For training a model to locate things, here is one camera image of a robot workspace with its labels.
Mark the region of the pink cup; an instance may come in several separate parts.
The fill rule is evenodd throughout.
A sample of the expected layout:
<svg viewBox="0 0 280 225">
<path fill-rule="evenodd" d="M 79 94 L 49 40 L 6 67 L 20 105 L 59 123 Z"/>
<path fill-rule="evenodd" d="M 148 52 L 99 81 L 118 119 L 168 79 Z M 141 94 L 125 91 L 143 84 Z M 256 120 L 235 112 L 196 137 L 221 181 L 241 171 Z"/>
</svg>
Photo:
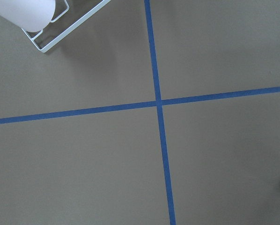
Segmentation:
<svg viewBox="0 0 280 225">
<path fill-rule="evenodd" d="M 28 32 L 45 28 L 55 8 L 55 0 L 0 0 L 0 16 Z"/>
</svg>

